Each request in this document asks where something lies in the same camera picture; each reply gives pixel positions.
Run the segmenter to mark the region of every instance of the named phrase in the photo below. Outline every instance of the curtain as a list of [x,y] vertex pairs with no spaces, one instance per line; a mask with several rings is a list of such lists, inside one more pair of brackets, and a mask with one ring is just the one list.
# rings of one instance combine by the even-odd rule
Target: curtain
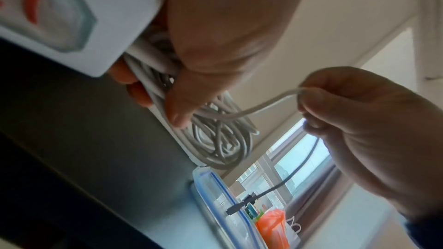
[[294,217],[295,223],[301,225],[299,246],[324,222],[352,186],[352,181],[342,174],[330,157],[317,169],[285,207],[286,219]]

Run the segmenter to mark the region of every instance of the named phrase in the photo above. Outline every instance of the fingernail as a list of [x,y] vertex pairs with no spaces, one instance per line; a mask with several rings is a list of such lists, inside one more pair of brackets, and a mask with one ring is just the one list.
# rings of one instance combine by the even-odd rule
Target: fingernail
[[184,129],[191,122],[192,115],[177,115],[172,120],[172,125],[178,129]]
[[301,92],[300,102],[307,106],[320,106],[323,104],[324,96],[321,89],[305,89]]

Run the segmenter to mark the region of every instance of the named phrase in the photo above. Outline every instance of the ceiling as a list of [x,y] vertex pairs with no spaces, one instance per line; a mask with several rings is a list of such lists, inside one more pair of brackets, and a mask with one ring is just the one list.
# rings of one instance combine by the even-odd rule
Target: ceiling
[[[230,93],[246,109],[297,87],[314,70],[352,65],[416,11],[416,0],[302,0],[264,64]],[[295,112],[291,100],[251,116],[261,131],[256,143]]]

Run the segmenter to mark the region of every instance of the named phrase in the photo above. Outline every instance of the blue lid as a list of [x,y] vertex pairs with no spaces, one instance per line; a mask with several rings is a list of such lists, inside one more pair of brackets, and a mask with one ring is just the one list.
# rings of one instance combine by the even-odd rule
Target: blue lid
[[218,174],[209,167],[198,167],[192,175],[197,192],[236,249],[267,248],[243,209],[230,216],[226,214],[226,210],[238,200]]

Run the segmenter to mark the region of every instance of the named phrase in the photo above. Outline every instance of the orange bag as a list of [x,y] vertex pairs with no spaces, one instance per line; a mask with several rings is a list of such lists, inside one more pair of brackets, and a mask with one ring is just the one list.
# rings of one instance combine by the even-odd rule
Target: orange bag
[[288,249],[285,234],[285,211],[274,209],[266,212],[255,224],[269,249]]

